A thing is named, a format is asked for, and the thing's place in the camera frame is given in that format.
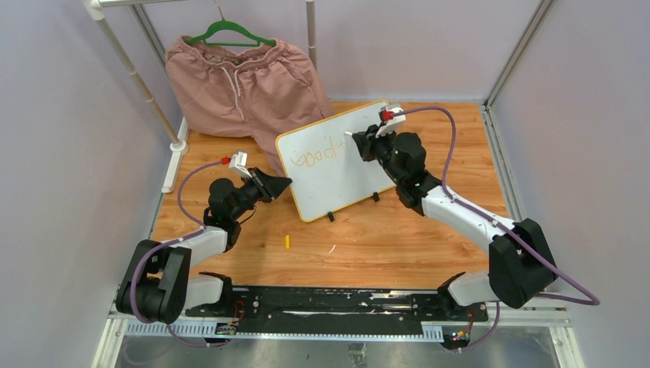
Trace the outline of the yellow-framed whiteboard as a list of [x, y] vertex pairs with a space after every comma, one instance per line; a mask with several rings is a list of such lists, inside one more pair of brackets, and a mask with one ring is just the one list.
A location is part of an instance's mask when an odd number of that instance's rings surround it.
[[376, 163], [364, 162], [348, 132], [380, 123], [387, 100], [376, 100], [279, 135], [275, 146], [303, 222], [312, 222], [391, 189]]

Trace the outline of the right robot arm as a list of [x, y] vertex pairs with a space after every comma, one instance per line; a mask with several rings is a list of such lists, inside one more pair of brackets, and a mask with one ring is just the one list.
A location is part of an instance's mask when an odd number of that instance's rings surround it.
[[352, 133], [363, 161], [376, 161], [396, 186], [400, 202], [417, 214], [446, 224], [482, 247], [488, 268], [457, 274], [438, 289], [439, 313], [457, 320], [482, 302], [523, 307], [556, 279], [555, 265], [541, 227], [495, 215], [459, 196], [425, 168], [426, 151], [415, 133], [376, 136], [378, 127]]

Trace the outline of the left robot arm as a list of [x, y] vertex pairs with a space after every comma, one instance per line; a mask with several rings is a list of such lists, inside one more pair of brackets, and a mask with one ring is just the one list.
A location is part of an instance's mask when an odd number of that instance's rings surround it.
[[172, 324], [183, 311], [202, 305], [217, 317], [229, 315], [235, 306], [231, 278], [210, 272], [190, 277], [189, 272], [233, 249], [242, 216], [259, 202], [273, 202], [291, 183], [290, 178], [270, 176], [258, 168], [248, 170], [240, 187], [227, 178], [213, 181], [196, 231], [163, 242], [144, 239], [136, 245], [117, 291], [116, 309], [145, 324]]

